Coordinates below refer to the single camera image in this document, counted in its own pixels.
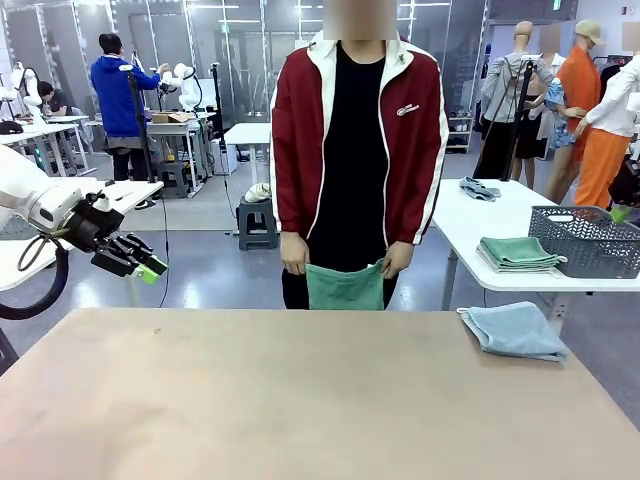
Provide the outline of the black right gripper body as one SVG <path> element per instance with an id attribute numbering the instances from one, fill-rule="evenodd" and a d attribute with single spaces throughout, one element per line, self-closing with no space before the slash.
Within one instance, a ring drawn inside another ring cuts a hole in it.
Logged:
<path id="1" fill-rule="evenodd" d="M 625 160 L 609 187 L 612 199 L 638 199 L 639 198 L 639 162 L 637 160 Z"/>

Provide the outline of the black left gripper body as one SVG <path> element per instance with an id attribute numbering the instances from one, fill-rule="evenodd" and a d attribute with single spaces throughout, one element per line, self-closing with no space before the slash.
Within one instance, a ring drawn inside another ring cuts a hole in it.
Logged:
<path id="1" fill-rule="evenodd" d="M 124 215 L 111 206 L 104 192 L 88 193 L 63 222 L 63 239 L 82 251 L 95 251 L 116 232 Z"/>

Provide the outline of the person's right hand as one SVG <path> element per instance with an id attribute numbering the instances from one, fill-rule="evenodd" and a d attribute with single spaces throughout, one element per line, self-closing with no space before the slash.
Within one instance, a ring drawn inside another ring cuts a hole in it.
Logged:
<path id="1" fill-rule="evenodd" d="M 309 263 L 309 249 L 296 232 L 282 232 L 280 253 L 284 269 L 292 275 L 304 275 Z"/>

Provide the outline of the person's left hand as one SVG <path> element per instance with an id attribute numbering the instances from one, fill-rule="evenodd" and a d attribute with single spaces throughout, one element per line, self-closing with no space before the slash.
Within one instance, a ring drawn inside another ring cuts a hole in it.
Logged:
<path id="1" fill-rule="evenodd" d="M 406 242 L 394 242 L 387 250 L 382 264 L 385 279 L 392 279 L 411 263 L 414 245 Z"/>

